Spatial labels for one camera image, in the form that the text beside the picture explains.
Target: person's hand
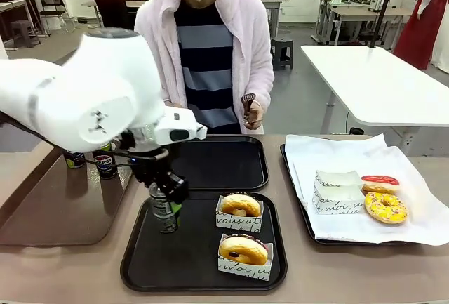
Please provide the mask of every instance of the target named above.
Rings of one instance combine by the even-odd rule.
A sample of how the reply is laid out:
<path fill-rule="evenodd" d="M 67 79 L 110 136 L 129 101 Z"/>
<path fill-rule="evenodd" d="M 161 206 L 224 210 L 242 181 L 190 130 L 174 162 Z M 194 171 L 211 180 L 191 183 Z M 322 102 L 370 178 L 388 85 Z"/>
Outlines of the person's hand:
<path fill-rule="evenodd" d="M 257 101 L 253 101 L 247 119 L 243 120 L 243 125 L 248 130 L 257 130 L 262 125 L 264 110 Z"/>
<path fill-rule="evenodd" d="M 179 107 L 180 109 L 183 108 L 181 104 L 172 103 L 172 102 L 169 102 L 169 101 L 166 101 L 165 104 L 166 104 L 167 106 L 171 106 L 171 107 Z"/>

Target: red dress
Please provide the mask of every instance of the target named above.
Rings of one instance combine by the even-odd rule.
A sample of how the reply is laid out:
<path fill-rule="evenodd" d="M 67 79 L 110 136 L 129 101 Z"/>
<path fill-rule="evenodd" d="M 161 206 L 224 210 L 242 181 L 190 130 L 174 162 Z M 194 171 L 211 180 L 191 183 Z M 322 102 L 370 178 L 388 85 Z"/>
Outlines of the red dress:
<path fill-rule="evenodd" d="M 421 2 L 422 0 L 418 0 L 416 3 L 393 54 L 417 69 L 424 70 L 432 58 L 436 35 L 448 0 L 431 0 L 418 20 L 417 12 Z"/>

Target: black tray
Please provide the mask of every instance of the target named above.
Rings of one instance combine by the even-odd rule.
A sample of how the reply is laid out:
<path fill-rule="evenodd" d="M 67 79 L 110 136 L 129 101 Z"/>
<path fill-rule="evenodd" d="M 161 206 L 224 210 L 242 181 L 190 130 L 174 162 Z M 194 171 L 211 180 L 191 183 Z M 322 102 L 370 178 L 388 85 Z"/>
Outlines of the black tray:
<path fill-rule="evenodd" d="M 193 191 L 254 191 L 269 178 L 262 143 L 247 136 L 182 143 L 172 167 Z"/>
<path fill-rule="evenodd" d="M 149 200 L 140 209 L 125 255 L 121 278 L 135 291 L 267 291 L 278 286 L 287 273 L 276 209 L 267 197 L 260 233 L 215 226 L 218 193 L 209 199 L 187 199 L 182 204 L 180 227 L 173 234 L 156 229 Z M 218 244 L 222 234 L 250 234 L 273 243 L 273 265 L 269 281 L 218 271 Z"/>
<path fill-rule="evenodd" d="M 292 181 L 292 176 L 290 174 L 290 169 L 288 168 L 287 155 L 286 155 L 286 146 L 281 145 L 281 153 L 283 157 L 283 162 L 286 164 L 288 175 L 290 176 L 290 181 L 293 186 L 293 191 L 295 191 L 295 186 Z M 304 218 L 304 222 L 306 224 L 307 231 L 311 239 L 313 239 L 316 243 L 324 244 L 326 246 L 402 246 L 405 244 L 413 244 L 411 242 L 402 242 L 402 241 L 390 241 L 383 243 L 368 243 L 368 242 L 357 242 L 357 241 L 335 241 L 331 239 L 316 239 L 314 230 L 311 227 L 309 216 L 307 215 L 307 211 L 302 205 L 301 201 L 297 198 L 297 203 L 300 207 L 302 217 Z"/>

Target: striped shirt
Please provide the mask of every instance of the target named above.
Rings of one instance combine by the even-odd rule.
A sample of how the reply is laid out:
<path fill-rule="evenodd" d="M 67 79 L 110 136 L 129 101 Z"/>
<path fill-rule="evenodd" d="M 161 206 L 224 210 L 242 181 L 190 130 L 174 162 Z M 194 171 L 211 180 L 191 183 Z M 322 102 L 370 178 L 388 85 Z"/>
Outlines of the striped shirt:
<path fill-rule="evenodd" d="M 210 134 L 240 134 L 232 97 L 232 34 L 215 4 L 175 12 L 187 105 Z"/>

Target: person's left hand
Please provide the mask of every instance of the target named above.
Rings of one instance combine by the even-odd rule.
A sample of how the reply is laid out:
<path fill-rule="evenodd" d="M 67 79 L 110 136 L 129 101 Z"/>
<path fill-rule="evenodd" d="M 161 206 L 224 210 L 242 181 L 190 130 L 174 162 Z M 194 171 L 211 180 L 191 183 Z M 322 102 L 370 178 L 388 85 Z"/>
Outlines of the person's left hand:
<path fill-rule="evenodd" d="M 262 109 L 262 106 L 254 100 L 251 104 L 249 117 L 243 120 L 243 125 L 248 130 L 257 130 L 262 125 L 263 116 L 264 110 Z"/>

